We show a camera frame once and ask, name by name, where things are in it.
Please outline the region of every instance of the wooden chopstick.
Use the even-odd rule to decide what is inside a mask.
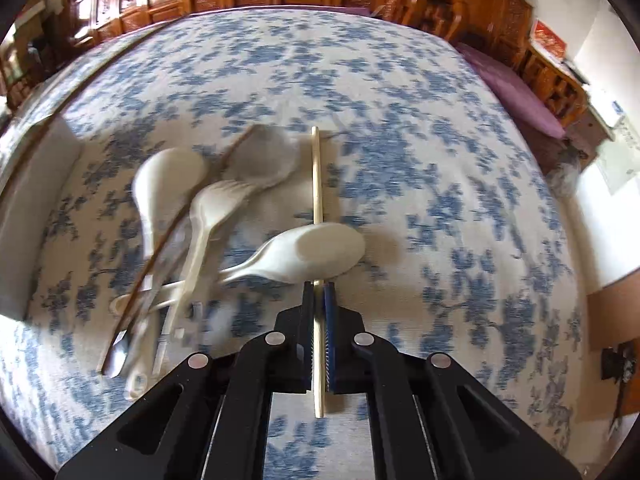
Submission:
[[[313,157],[314,187],[314,224],[322,223],[322,166],[320,163],[320,130],[311,128],[311,152]],[[314,282],[314,338],[312,362],[312,391],[314,394],[314,412],[316,418],[324,417],[324,391],[326,387],[326,369],[324,364],[324,315],[322,312],[322,290],[324,281]]]

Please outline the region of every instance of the bed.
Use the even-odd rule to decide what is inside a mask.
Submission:
[[[452,46],[372,18],[293,9],[192,15],[134,34],[76,60],[6,134],[19,139],[108,65],[62,113],[82,153],[47,223],[26,320],[0,317],[0,404],[52,468],[129,405],[124,380],[95,369],[115,322],[108,305],[142,264],[137,168],[172,146],[215,158],[253,123],[301,139],[322,130],[326,219],[367,242],[336,280],[340,304],[404,352],[450,352],[567,451],[583,314],[566,235],[526,143]],[[250,207],[226,264],[311,222],[305,153],[289,181]],[[186,344],[237,351],[301,291],[229,285]],[[265,478],[372,478],[364,398],[343,399],[323,419],[312,406],[274,398]]]

